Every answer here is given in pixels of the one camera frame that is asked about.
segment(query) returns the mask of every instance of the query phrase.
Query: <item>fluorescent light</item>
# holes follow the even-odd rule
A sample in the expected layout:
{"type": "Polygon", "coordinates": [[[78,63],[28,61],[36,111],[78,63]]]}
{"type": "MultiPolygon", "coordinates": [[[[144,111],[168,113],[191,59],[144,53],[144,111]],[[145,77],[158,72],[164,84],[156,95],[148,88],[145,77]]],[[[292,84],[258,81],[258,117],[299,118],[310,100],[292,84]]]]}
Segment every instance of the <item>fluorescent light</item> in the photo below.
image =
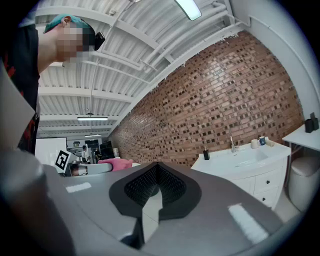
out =
{"type": "Polygon", "coordinates": [[[84,137],[94,137],[94,136],[101,136],[101,134],[90,134],[90,135],[85,135],[84,137]]]}
{"type": "Polygon", "coordinates": [[[185,15],[192,21],[201,17],[201,11],[196,5],[194,0],[175,0],[180,8],[184,11],[185,15]]]}
{"type": "Polygon", "coordinates": [[[92,117],[92,116],[81,116],[77,118],[78,121],[107,121],[108,117],[92,117]]]}

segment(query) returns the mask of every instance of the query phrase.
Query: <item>white sink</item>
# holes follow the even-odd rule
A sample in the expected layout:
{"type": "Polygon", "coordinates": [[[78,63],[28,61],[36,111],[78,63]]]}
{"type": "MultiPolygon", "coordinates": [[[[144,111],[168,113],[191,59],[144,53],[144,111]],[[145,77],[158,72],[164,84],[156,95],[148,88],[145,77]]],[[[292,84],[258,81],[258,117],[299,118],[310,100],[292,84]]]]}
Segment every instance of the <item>white sink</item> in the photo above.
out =
{"type": "Polygon", "coordinates": [[[231,149],[210,152],[209,160],[205,160],[204,155],[200,154],[191,168],[226,179],[235,176],[240,179],[241,173],[270,165],[286,158],[290,153],[289,147],[278,143],[273,147],[263,145],[256,149],[252,149],[248,143],[237,148],[234,153],[231,149]]]}

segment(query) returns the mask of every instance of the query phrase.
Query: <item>faucet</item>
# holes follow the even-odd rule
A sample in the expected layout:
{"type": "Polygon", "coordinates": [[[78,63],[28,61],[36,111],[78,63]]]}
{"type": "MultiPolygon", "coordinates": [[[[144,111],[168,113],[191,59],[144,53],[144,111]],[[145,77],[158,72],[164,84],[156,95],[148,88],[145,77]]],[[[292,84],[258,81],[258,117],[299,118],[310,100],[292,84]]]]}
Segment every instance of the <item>faucet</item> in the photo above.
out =
{"type": "Polygon", "coordinates": [[[230,141],[231,141],[231,152],[234,153],[237,151],[237,148],[239,148],[239,141],[238,141],[238,146],[235,146],[230,129],[229,129],[229,132],[230,132],[230,141]]]}

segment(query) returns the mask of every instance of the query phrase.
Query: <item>cabinet drawer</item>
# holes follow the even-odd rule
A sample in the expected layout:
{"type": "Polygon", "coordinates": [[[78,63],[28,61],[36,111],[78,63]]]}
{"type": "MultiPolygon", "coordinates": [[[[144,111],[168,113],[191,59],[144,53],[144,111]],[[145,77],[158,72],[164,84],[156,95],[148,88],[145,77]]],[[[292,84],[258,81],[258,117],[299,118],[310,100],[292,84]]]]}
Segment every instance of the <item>cabinet drawer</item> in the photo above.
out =
{"type": "Polygon", "coordinates": [[[264,203],[268,207],[272,207],[278,192],[278,188],[268,190],[259,194],[254,194],[253,196],[260,202],[264,203]]]}
{"type": "Polygon", "coordinates": [[[253,194],[255,189],[255,180],[256,177],[253,176],[249,178],[234,179],[231,180],[231,182],[237,185],[239,188],[243,189],[245,192],[253,194]]]}
{"type": "Polygon", "coordinates": [[[255,177],[254,194],[277,188],[280,184],[281,168],[260,174],[255,177]]]}

